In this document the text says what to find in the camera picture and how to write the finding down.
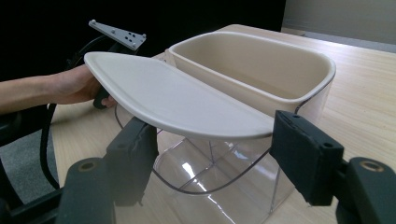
wooden table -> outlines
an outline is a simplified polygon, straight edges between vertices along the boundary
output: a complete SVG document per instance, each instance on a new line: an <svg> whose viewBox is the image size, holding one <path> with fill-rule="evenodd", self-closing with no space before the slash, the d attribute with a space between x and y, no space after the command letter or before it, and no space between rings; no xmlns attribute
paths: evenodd
<svg viewBox="0 0 396 224"><path fill-rule="evenodd" d="M367 157L396 170L396 54L242 25L221 30L268 37L331 57L336 75L318 127L345 147L345 160ZM124 122L130 118L128 113L120 115ZM113 109L96 110L92 102L58 105L52 137L61 186L68 167L85 158L104 156L119 131ZM180 136L163 135L158 140L160 150L177 139ZM334 199L330 207L312 207L295 190L265 223L336 223L336 203Z"/></svg>

